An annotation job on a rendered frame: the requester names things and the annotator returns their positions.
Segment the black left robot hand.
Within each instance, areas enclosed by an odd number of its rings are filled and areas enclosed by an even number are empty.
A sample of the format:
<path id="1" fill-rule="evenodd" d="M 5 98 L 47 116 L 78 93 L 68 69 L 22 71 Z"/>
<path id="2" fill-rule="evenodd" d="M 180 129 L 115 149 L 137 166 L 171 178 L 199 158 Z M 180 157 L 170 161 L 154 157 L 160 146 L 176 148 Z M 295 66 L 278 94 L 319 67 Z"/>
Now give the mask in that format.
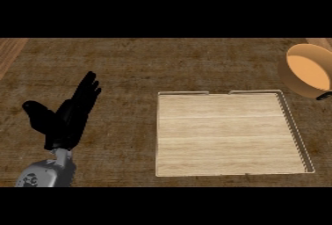
<path id="1" fill-rule="evenodd" d="M 22 104 L 30 125 L 46 136 L 46 150 L 73 150 L 78 145 L 101 92 L 96 74 L 90 71 L 80 81 L 73 97 L 64 101 L 55 112 L 34 100 Z"/>

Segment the pale wooden tray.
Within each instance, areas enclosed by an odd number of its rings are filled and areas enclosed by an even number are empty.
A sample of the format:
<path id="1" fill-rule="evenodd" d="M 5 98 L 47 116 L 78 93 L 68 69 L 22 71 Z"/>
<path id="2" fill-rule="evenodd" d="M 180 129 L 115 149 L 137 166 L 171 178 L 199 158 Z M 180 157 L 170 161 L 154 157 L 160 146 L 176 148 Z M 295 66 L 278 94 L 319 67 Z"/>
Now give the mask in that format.
<path id="1" fill-rule="evenodd" d="M 315 171 L 279 90 L 158 93 L 158 177 L 310 174 Z"/>

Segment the orange pot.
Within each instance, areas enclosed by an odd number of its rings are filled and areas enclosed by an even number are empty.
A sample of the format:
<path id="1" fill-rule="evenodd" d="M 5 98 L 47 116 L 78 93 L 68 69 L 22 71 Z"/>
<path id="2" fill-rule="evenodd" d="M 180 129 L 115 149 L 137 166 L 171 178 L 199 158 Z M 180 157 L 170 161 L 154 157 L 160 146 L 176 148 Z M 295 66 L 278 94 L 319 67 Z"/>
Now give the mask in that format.
<path id="1" fill-rule="evenodd" d="M 332 51 L 313 44 L 294 45 L 281 58 L 278 75 L 303 97 L 332 98 Z"/>

